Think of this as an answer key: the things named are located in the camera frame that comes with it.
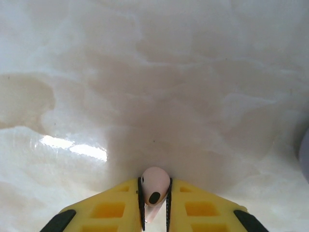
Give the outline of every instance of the gray object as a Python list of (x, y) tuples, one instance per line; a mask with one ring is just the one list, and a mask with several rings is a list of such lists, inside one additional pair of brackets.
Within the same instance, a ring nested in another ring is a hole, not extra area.
[(301, 169), (309, 183), (309, 130), (307, 130), (298, 153)]

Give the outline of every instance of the black strip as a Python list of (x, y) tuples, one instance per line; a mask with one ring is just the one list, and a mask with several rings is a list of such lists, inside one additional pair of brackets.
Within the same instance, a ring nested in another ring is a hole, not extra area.
[(235, 210), (234, 214), (248, 232), (268, 232), (255, 216), (241, 210)]
[(145, 231), (145, 200), (143, 189), (141, 187), (140, 177), (137, 179), (138, 197), (139, 197), (139, 209), (140, 209), (140, 223), (143, 231)]
[(170, 210), (172, 207), (172, 184), (173, 184), (173, 179), (170, 178), (168, 195), (166, 197), (166, 231), (167, 232), (169, 232)]
[(63, 232), (75, 216), (76, 211), (69, 209), (54, 216), (40, 232)]

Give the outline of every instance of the square cutout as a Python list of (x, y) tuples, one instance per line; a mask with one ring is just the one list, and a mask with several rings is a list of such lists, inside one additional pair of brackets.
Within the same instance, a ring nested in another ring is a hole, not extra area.
[(219, 216), (216, 207), (210, 202), (186, 202), (185, 209), (188, 216), (213, 217)]
[(193, 232), (229, 232), (224, 224), (192, 224)]
[(101, 203), (96, 206), (91, 218), (121, 218), (124, 214), (126, 204), (124, 202)]
[(82, 232), (117, 232), (118, 226), (83, 226)]

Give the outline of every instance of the brown stain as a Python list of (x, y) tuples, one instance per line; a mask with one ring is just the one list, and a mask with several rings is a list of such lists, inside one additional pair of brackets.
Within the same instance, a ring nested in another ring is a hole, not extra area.
[(138, 60), (103, 56), (95, 51), (87, 51), (86, 57), (89, 64), (99, 70), (99, 75), (87, 78), (88, 86), (100, 94), (151, 94), (184, 83), (176, 65), (141, 64)]
[(41, 117), (55, 107), (53, 90), (37, 73), (0, 75), (0, 129), (25, 126), (46, 134)]

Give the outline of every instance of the glossy surface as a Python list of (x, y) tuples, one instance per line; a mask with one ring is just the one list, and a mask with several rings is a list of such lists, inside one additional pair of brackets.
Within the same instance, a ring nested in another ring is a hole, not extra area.
[(0, 1), (0, 231), (159, 166), (306, 232), (308, 4)]

